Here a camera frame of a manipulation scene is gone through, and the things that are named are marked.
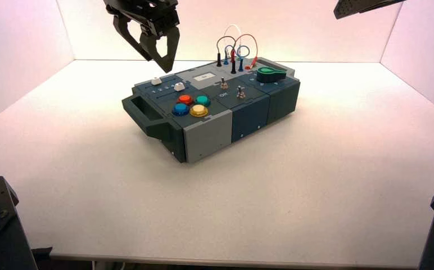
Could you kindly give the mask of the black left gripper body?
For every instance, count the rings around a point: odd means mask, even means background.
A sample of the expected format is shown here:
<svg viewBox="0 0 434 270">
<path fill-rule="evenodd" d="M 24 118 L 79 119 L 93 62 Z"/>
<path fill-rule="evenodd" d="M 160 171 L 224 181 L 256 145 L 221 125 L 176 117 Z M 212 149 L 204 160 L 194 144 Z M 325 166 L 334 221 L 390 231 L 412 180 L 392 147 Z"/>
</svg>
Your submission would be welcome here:
<svg viewBox="0 0 434 270">
<path fill-rule="evenodd" d="M 124 15 L 141 25 L 142 33 L 162 36 L 171 27 L 179 25 L 177 1 L 106 0 L 111 15 Z"/>
</svg>

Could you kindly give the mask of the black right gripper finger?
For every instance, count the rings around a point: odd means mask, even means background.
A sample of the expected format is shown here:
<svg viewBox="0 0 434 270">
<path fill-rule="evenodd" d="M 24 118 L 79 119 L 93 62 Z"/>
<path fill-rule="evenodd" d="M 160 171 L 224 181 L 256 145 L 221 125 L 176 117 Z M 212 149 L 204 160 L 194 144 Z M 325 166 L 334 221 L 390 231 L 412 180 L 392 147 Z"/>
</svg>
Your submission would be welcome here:
<svg viewBox="0 0 434 270">
<path fill-rule="evenodd" d="M 336 19 L 362 14 L 378 8 L 394 5 L 404 0 L 339 0 L 333 10 Z"/>
</svg>

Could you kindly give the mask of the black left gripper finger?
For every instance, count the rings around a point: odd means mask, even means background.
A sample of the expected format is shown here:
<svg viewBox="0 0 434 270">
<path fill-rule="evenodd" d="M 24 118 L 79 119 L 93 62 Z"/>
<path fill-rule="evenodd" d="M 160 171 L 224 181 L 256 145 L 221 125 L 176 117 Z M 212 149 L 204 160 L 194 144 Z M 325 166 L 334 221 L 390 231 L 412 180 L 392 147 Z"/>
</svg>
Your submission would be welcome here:
<svg viewBox="0 0 434 270">
<path fill-rule="evenodd" d="M 166 38 L 166 54 L 164 55 L 160 54 L 157 50 L 157 41 L 162 38 Z M 179 29 L 174 26 L 162 36 L 142 33 L 139 38 L 139 43 L 149 55 L 150 59 L 154 60 L 165 73 L 169 73 L 173 69 L 179 38 Z"/>
<path fill-rule="evenodd" d="M 124 38 L 146 61 L 151 61 L 152 57 L 148 52 L 134 39 L 128 29 L 131 19 L 124 15 L 114 15 L 113 26 L 118 34 Z"/>
</svg>

